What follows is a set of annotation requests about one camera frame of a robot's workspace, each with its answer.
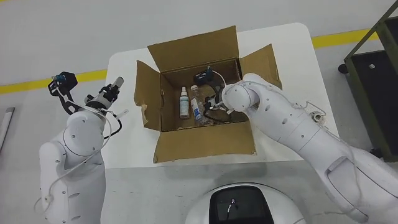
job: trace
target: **floor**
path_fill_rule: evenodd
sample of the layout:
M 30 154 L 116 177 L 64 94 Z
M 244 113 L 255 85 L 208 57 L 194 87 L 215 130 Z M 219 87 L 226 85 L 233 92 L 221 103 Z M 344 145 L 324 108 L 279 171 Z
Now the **floor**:
M 0 5 L 0 84 L 48 78 L 61 71 L 104 69 L 115 52 L 236 24 L 238 31 L 302 22 L 312 36 L 371 27 L 395 0 L 13 0 Z M 317 49 L 319 67 L 341 138 L 371 143 L 337 66 L 354 44 Z M 377 50 L 372 41 L 363 50 Z M 76 100 L 103 80 L 79 84 Z M 47 89 L 0 95 L 16 107 L 0 153 L 1 223 L 46 223 L 32 207 L 39 190 L 41 144 L 67 114 Z M 354 223 L 344 215 L 310 216 L 335 205 L 305 161 L 106 171 L 103 223 L 183 223 L 192 201 L 230 182 L 259 182 L 285 192 L 308 223 Z

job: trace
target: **cardboard box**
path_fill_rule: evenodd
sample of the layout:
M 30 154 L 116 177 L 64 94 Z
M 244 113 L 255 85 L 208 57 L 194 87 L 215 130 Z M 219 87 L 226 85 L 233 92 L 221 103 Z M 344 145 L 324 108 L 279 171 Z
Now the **cardboard box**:
M 271 44 L 239 58 L 235 26 L 148 46 L 159 71 L 137 61 L 134 101 L 142 107 L 145 128 L 160 131 L 154 163 L 222 154 L 254 154 L 254 140 L 246 115 L 233 113 L 232 123 L 197 126 L 179 118 L 181 87 L 194 85 L 193 76 L 208 65 L 221 73 L 227 84 L 256 73 L 282 88 Z M 201 86 L 204 94 L 214 94 Z

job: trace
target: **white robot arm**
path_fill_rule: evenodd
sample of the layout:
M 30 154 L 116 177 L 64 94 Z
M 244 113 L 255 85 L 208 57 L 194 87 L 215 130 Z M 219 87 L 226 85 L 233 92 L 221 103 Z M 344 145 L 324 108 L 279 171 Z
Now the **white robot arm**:
M 306 160 L 343 213 L 360 223 L 396 223 L 398 174 L 383 161 L 340 140 L 258 75 L 227 85 L 222 98 L 230 111 L 245 113 L 265 135 Z
M 97 97 L 88 95 L 86 106 L 72 100 L 70 90 L 76 84 L 74 74 L 63 72 L 49 85 L 51 94 L 61 99 L 70 114 L 67 127 L 39 152 L 41 202 L 51 224 L 99 224 L 104 202 L 105 167 L 100 150 L 111 136 L 104 142 L 105 121 L 110 126 L 104 116 L 117 99 L 123 79 L 103 87 Z

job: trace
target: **green metal frame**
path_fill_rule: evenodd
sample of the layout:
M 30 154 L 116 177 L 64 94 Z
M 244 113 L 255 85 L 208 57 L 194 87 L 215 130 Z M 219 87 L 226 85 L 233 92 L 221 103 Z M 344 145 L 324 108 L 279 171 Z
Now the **green metal frame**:
M 393 156 L 387 144 L 386 138 L 377 122 L 376 115 L 368 100 L 363 84 L 359 79 L 358 73 L 353 63 L 353 56 L 358 49 L 370 38 L 370 36 L 377 32 L 391 64 L 398 73 L 398 45 L 394 41 L 391 32 L 386 26 L 385 21 L 398 8 L 398 0 L 388 9 L 388 11 L 380 18 L 380 20 L 369 30 L 369 32 L 362 38 L 362 40 L 355 46 L 355 48 L 345 57 L 344 63 L 348 69 L 347 81 L 351 92 L 354 96 L 355 102 L 358 106 L 361 117 L 364 121 L 365 127 L 368 130 L 371 142 L 377 148 L 380 148 L 383 158 L 386 162 L 398 161 L 398 156 Z

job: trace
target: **clear plastic bottle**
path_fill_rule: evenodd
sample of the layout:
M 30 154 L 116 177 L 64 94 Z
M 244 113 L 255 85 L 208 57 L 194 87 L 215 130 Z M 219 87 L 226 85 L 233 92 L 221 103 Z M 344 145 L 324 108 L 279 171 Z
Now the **clear plastic bottle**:
M 200 125 L 210 124 L 210 120 L 203 115 L 205 110 L 204 107 L 204 98 L 203 95 L 200 93 L 198 86 L 193 85 L 191 86 L 192 91 L 192 99 L 191 99 L 191 107 L 192 113 L 195 117 L 195 121 Z

